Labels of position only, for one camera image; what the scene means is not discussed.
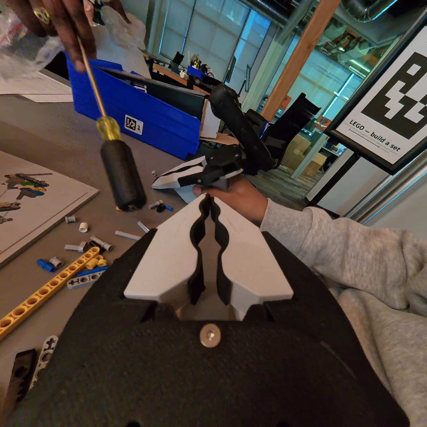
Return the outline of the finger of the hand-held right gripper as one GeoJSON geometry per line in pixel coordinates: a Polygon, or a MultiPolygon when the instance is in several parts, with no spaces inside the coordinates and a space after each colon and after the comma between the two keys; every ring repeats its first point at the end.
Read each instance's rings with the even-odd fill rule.
{"type": "Polygon", "coordinates": [[[207,165],[206,156],[187,161],[159,176],[163,180],[198,180],[207,165]]]}
{"type": "Polygon", "coordinates": [[[196,184],[197,179],[193,176],[203,172],[203,169],[188,168],[163,174],[152,183],[152,189],[177,189],[196,184]]]}

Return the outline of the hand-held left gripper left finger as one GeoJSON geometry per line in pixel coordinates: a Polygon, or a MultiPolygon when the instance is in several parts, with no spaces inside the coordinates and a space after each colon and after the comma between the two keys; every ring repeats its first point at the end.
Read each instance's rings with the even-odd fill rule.
{"type": "Polygon", "coordinates": [[[169,304],[176,312],[205,304],[200,243],[210,206],[203,194],[156,228],[125,288],[127,299],[169,304]]]}

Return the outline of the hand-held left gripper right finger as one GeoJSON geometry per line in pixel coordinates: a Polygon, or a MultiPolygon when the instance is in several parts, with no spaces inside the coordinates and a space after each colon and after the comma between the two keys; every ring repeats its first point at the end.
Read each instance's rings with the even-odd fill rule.
{"type": "Polygon", "coordinates": [[[216,197],[210,198],[217,262],[217,292],[242,321],[249,308],[290,300],[294,292],[259,227],[216,197]]]}

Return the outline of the person's right forearm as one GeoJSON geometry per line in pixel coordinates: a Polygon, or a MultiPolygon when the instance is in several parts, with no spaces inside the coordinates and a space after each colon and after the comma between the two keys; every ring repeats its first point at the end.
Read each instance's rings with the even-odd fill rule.
{"type": "Polygon", "coordinates": [[[268,200],[260,227],[328,284],[365,291],[385,305],[426,317],[427,244],[409,230],[332,219],[268,200]]]}

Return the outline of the scattered small lego pieces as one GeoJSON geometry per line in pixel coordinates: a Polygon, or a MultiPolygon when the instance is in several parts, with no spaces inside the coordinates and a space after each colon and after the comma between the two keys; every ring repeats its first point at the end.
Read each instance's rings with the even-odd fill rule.
{"type": "MultiPolygon", "coordinates": [[[[73,215],[65,216],[64,217],[66,223],[75,222],[76,218],[73,215]]],[[[86,233],[89,229],[89,226],[86,222],[82,222],[79,226],[79,232],[86,233]]],[[[140,237],[130,235],[129,233],[125,232],[115,232],[116,235],[126,237],[129,239],[139,240],[140,237]]],[[[90,237],[91,242],[94,244],[94,248],[100,248],[101,251],[111,251],[113,249],[112,245],[110,243],[104,242],[103,240],[97,238],[97,237],[90,237]]],[[[85,251],[85,247],[87,246],[87,242],[83,241],[79,245],[65,245],[65,250],[73,250],[78,251],[80,253],[83,253],[85,251]]],[[[57,257],[51,258],[49,261],[44,259],[38,259],[36,261],[37,265],[39,265],[41,268],[43,268],[46,271],[53,272],[57,269],[59,269],[64,263],[61,259],[57,257]]]]}

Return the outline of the long yellow lego beam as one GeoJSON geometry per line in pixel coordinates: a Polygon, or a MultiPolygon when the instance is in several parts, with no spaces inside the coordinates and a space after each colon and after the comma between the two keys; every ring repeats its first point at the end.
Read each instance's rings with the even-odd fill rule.
{"type": "Polygon", "coordinates": [[[25,319],[40,308],[57,291],[62,289],[67,282],[75,278],[78,273],[83,271],[87,264],[92,260],[98,262],[99,248],[93,247],[76,259],[72,264],[63,269],[53,279],[48,281],[39,290],[26,298],[14,310],[1,319],[0,339],[3,340],[15,328],[17,328],[25,319]]]}

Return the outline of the lego instruction booklet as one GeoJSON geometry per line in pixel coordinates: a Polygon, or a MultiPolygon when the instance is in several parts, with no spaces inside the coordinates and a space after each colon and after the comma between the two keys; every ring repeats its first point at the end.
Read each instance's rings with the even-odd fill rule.
{"type": "Polygon", "coordinates": [[[0,265],[99,194],[99,190],[11,154],[0,153],[0,265]]]}

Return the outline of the light grey cross-hole lego beam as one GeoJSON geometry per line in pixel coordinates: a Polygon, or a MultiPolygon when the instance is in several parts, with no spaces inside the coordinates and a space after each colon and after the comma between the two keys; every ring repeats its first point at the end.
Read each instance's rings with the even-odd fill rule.
{"type": "Polygon", "coordinates": [[[35,386],[35,384],[39,380],[41,372],[46,368],[56,348],[58,339],[58,336],[52,335],[47,337],[44,343],[42,344],[40,354],[35,365],[35,370],[29,384],[29,390],[31,390],[35,386]]]}

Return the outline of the black lego beam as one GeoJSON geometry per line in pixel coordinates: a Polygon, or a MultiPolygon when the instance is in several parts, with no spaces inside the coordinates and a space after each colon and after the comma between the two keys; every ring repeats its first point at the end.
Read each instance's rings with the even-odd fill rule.
{"type": "Polygon", "coordinates": [[[16,354],[6,394],[9,408],[15,408],[27,394],[36,362],[37,353],[35,349],[16,354]]]}

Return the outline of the person's right hand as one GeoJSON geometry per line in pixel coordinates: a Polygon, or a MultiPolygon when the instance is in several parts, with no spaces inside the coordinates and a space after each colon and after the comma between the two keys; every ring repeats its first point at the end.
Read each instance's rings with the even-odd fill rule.
{"type": "Polygon", "coordinates": [[[216,197],[257,226],[261,225],[268,206],[267,198],[242,174],[228,179],[227,191],[196,184],[193,187],[193,194],[216,197]]]}

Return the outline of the brown cardboard box flap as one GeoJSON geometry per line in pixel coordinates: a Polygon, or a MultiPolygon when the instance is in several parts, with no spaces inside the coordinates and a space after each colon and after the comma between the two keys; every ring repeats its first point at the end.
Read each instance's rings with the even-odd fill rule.
{"type": "Polygon", "coordinates": [[[236,138],[231,135],[220,133],[219,128],[220,119],[213,114],[210,102],[205,99],[199,139],[202,141],[219,143],[222,145],[238,144],[238,140],[236,138]]]}

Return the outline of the black chair with striped jacket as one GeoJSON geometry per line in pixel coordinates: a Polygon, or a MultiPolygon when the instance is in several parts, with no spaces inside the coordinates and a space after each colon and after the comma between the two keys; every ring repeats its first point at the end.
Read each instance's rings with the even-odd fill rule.
{"type": "Polygon", "coordinates": [[[292,139],[315,117],[320,107],[301,93],[293,104],[274,122],[249,109],[244,115],[268,149],[278,168],[292,139]]]}

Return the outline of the yellow black screwdriver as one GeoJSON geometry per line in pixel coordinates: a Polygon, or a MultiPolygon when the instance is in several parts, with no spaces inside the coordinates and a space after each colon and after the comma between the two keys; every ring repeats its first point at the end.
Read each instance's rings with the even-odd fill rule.
{"type": "Polygon", "coordinates": [[[140,210],[145,205],[147,196],[136,167],[134,156],[130,147],[121,140],[120,127],[117,121],[106,113],[84,46],[79,37],[77,37],[77,40],[100,112],[100,117],[97,119],[97,129],[103,140],[100,149],[101,158],[109,179],[116,207],[125,212],[140,210]]]}

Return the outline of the brown cardboard boxes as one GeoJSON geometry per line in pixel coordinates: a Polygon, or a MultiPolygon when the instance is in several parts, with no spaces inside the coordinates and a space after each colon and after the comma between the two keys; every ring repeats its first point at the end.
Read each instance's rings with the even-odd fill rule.
{"type": "MultiPolygon", "coordinates": [[[[311,142],[304,136],[296,135],[287,147],[280,165],[296,170],[310,150],[311,142]]],[[[326,161],[327,156],[317,153],[304,169],[303,173],[309,177],[313,177],[326,161]]]]}

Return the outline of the blue bin with square label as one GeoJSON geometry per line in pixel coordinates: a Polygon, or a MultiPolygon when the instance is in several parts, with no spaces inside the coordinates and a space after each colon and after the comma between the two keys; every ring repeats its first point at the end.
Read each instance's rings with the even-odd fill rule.
{"type": "Polygon", "coordinates": [[[97,69],[123,71],[119,64],[89,63],[106,113],[117,121],[121,132],[182,160],[196,153],[200,120],[97,69]]]}

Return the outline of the black cardboard box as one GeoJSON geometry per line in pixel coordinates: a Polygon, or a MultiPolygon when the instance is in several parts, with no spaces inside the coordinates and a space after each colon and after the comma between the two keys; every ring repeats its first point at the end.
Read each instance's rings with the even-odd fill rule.
{"type": "Polygon", "coordinates": [[[148,79],[125,71],[113,70],[106,67],[97,67],[112,77],[151,95],[184,113],[202,120],[205,105],[205,95],[201,92],[178,87],[157,80],[148,79]]]}

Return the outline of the background office desk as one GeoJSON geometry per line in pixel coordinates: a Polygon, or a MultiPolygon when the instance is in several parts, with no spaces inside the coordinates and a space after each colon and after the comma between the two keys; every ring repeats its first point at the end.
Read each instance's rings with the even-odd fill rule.
{"type": "Polygon", "coordinates": [[[221,81],[203,73],[200,76],[184,73],[183,77],[181,77],[179,73],[176,73],[171,68],[166,67],[166,65],[169,65],[167,62],[145,52],[142,53],[149,68],[151,79],[153,80],[197,91],[203,95],[209,95],[216,86],[223,84],[221,81]]]}

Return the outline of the slanted wooden beam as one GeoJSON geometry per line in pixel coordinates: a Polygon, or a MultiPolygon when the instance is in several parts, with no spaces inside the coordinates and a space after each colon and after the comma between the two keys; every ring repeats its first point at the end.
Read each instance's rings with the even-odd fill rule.
{"type": "Polygon", "coordinates": [[[340,0],[322,0],[318,2],[300,40],[264,104],[261,115],[266,120],[273,120],[340,3],[340,0]]]}

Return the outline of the framed marker sign on stand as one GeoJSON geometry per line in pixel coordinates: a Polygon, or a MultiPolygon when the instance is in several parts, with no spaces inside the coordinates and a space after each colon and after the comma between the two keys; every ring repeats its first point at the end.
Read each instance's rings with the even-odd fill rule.
{"type": "Polygon", "coordinates": [[[426,150],[426,10],[325,133],[390,175],[426,150]]]}

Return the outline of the clear plastic bag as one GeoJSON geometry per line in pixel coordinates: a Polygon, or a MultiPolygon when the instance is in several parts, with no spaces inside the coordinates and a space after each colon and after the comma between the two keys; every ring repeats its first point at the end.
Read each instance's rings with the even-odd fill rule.
{"type": "Polygon", "coordinates": [[[100,9],[104,25],[92,27],[97,59],[119,64],[125,72],[134,72],[150,79],[149,67],[142,53],[144,50],[145,24],[132,14],[126,17],[116,11],[109,3],[100,9]]]}
{"type": "Polygon", "coordinates": [[[33,77],[61,51],[57,36],[39,37],[6,8],[0,15],[0,75],[5,81],[33,77]]]}

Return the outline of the person's grey sweatshirt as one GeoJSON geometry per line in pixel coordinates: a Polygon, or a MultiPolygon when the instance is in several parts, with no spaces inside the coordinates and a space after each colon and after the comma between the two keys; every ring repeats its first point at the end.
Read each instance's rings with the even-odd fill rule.
{"type": "Polygon", "coordinates": [[[404,410],[410,426],[427,425],[426,298],[396,310],[369,293],[332,288],[376,375],[404,410]]]}

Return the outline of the white paper sheets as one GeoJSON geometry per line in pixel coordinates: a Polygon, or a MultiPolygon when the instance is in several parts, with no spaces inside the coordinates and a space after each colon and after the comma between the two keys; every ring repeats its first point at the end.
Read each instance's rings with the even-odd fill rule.
{"type": "Polygon", "coordinates": [[[72,89],[69,83],[64,83],[51,75],[41,72],[24,79],[0,78],[1,95],[20,95],[36,103],[71,103],[72,89]]]}

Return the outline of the silver ventilation duct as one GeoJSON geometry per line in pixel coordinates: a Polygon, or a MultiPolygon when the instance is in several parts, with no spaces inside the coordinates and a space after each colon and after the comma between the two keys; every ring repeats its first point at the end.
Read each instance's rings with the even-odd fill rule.
{"type": "Polygon", "coordinates": [[[412,10],[425,7],[426,0],[342,0],[345,11],[356,21],[368,23],[384,13],[397,18],[412,10]]]}

